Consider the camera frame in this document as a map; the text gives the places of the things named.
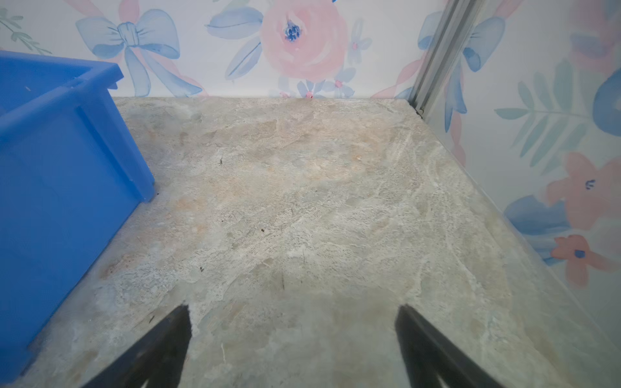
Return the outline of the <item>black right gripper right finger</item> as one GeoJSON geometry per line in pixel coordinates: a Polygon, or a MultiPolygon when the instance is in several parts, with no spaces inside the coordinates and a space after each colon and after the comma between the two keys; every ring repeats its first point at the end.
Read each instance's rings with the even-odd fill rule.
{"type": "Polygon", "coordinates": [[[410,386],[502,388],[410,305],[399,307],[395,329],[410,386]]]}

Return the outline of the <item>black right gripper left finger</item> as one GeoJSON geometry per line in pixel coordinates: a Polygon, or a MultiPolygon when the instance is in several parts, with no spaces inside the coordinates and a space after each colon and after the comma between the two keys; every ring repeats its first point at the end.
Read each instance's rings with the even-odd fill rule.
{"type": "Polygon", "coordinates": [[[191,339],[189,307],[180,305],[85,386],[177,387],[191,339]]]}

